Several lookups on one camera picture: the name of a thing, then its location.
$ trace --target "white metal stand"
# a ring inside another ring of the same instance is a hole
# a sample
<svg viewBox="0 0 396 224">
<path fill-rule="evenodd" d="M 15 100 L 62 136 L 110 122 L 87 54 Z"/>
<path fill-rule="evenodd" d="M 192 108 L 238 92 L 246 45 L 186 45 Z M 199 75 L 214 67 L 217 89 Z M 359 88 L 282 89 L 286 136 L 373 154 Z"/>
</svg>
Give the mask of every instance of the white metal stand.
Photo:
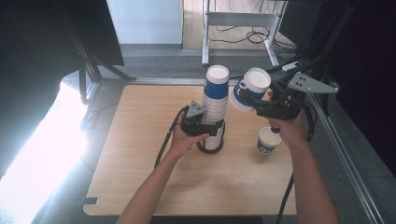
<svg viewBox="0 0 396 224">
<path fill-rule="evenodd" d="M 283 16 L 286 1 L 280 2 L 276 14 L 261 13 L 235 13 L 235 12 L 210 12 L 210 0 L 206 0 L 205 33 L 202 47 L 202 65 L 209 64 L 209 26 L 246 26 L 246 27 L 272 27 L 268 40 L 264 41 L 268 55 L 273 66 L 279 65 L 272 46 Z"/>
</svg>

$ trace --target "person's left hand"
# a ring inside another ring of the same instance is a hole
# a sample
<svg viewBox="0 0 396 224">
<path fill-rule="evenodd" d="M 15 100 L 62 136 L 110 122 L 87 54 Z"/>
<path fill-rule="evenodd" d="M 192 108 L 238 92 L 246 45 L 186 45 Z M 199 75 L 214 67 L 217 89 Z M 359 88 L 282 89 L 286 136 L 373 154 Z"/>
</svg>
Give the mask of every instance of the person's left hand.
<svg viewBox="0 0 396 224">
<path fill-rule="evenodd" d="M 169 149 L 169 153 L 176 155 L 178 158 L 182 157 L 184 153 L 191 149 L 192 145 L 196 142 L 204 141 L 209 137 L 208 133 L 204 133 L 198 136 L 188 136 L 180 128 L 181 119 L 184 113 L 178 117 L 177 125 L 173 131 L 172 144 Z"/>
</svg>

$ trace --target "forearm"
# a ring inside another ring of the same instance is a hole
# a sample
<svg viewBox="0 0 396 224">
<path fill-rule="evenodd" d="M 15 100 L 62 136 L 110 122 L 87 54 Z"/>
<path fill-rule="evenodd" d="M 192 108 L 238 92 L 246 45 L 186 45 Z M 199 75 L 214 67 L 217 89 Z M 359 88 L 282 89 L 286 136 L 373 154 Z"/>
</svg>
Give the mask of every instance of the forearm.
<svg viewBox="0 0 396 224">
<path fill-rule="evenodd" d="M 178 157 L 169 154 L 163 158 L 129 201 L 118 224 L 149 223 L 177 161 Z"/>
<path fill-rule="evenodd" d="M 290 152 L 299 222 L 339 223 L 309 144 L 304 142 Z"/>
</svg>

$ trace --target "person's left arm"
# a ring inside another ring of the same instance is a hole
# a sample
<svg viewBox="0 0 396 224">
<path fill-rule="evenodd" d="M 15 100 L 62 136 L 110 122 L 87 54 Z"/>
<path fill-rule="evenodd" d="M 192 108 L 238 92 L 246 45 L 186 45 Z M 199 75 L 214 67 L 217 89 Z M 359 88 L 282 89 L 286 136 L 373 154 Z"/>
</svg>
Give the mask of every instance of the person's left arm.
<svg viewBox="0 0 396 224">
<path fill-rule="evenodd" d="M 187 136 L 177 125 L 168 153 L 128 202 L 117 224 L 149 223 L 178 159 L 190 150 L 194 143 L 203 141 L 208 136 L 208 134 Z"/>
</svg>

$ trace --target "blue band on cup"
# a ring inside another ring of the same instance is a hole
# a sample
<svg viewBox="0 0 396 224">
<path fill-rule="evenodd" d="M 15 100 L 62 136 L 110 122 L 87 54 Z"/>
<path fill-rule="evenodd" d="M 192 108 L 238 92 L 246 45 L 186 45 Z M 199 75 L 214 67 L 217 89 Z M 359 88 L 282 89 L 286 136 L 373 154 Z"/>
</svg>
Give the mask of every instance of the blue band on cup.
<svg viewBox="0 0 396 224">
<path fill-rule="evenodd" d="M 257 149 L 262 153 L 270 153 L 274 150 L 274 148 L 275 147 L 266 147 L 260 140 L 257 142 Z"/>
<path fill-rule="evenodd" d="M 222 84 L 216 84 L 206 79 L 204 93 L 211 99 L 223 99 L 228 95 L 228 81 Z"/>
<path fill-rule="evenodd" d="M 239 96 L 239 91 L 243 89 L 244 91 L 246 91 L 248 94 L 253 95 L 255 99 L 261 99 L 265 92 L 262 93 L 257 93 L 255 91 L 251 91 L 250 89 L 248 89 L 248 87 L 246 86 L 245 82 L 243 81 L 243 79 L 239 80 L 235 87 L 233 88 L 233 95 L 235 96 L 235 99 L 241 103 L 242 105 L 245 106 L 253 106 L 252 104 L 246 102 L 245 100 L 242 99 L 242 97 Z"/>
</svg>

